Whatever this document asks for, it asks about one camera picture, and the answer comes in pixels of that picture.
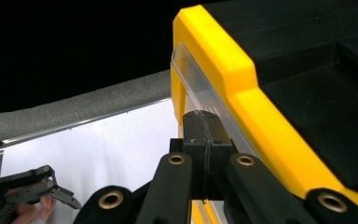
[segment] black background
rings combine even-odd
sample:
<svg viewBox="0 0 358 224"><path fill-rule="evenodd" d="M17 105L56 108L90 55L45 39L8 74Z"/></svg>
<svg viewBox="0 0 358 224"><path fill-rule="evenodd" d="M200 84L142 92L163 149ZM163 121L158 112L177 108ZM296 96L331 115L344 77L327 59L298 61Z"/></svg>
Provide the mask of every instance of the black background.
<svg viewBox="0 0 358 224"><path fill-rule="evenodd" d="M0 112L169 69L174 17L212 2L0 1Z"/></svg>

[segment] human hand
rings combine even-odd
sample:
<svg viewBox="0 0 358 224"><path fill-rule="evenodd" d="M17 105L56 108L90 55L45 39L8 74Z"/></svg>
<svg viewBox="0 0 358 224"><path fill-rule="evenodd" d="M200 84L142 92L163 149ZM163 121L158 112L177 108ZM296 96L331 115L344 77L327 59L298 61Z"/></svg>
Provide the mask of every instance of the human hand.
<svg viewBox="0 0 358 224"><path fill-rule="evenodd" d="M15 192L18 189L11 189L9 193ZM40 197L40 211L34 204L22 203L16 208L17 217L11 222L11 224L31 224L34 220L40 216L42 220L47 220L50 216L56 200L52 199L49 195Z"/></svg>

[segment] black metal bracket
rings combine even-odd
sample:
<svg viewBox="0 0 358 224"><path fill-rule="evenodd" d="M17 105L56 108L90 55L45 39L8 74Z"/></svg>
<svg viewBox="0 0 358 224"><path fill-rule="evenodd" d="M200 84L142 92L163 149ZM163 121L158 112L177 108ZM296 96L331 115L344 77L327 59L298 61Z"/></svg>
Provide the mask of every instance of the black metal bracket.
<svg viewBox="0 0 358 224"><path fill-rule="evenodd" d="M306 200L290 193L260 159L238 152L215 114L186 113L183 128L149 183L134 192L98 190L75 224L190 223L192 200L224 201L230 224L358 223L358 206L331 189Z"/></svg>

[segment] clear plastic panel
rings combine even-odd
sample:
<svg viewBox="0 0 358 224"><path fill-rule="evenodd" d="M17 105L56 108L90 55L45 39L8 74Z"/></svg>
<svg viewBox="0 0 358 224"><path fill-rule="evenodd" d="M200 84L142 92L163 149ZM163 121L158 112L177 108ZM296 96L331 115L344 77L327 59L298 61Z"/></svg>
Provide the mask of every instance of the clear plastic panel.
<svg viewBox="0 0 358 224"><path fill-rule="evenodd" d="M185 44L179 43L172 53L172 67L186 89L185 113L206 110L219 116L239 152L257 156L247 137L204 75Z"/></svg>

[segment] white surface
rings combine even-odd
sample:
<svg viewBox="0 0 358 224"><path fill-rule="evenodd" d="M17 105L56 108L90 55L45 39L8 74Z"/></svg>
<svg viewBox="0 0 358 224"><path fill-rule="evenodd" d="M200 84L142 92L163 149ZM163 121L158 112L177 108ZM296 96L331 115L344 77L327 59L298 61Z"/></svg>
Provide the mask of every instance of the white surface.
<svg viewBox="0 0 358 224"><path fill-rule="evenodd" d="M5 149L1 176L45 164L55 170L58 185L71 190L82 205L109 185L135 191L150 181L160 158L177 138L171 100L86 123ZM73 223L78 210L57 205L48 221Z"/></svg>

